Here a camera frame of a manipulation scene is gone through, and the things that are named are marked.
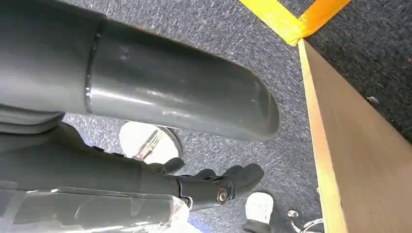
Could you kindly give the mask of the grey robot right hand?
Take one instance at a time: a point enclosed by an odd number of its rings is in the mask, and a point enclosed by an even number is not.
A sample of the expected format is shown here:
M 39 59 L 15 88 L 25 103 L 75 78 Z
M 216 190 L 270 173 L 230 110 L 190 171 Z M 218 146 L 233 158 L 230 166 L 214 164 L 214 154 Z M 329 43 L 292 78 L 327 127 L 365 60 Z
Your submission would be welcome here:
M 58 0 L 0 3 L 0 179 L 18 190 L 60 187 L 168 194 L 194 209 L 248 195 L 256 164 L 174 176 L 164 166 L 87 146 L 62 122 L 90 114 L 244 140 L 279 127 L 271 92 L 247 68 Z

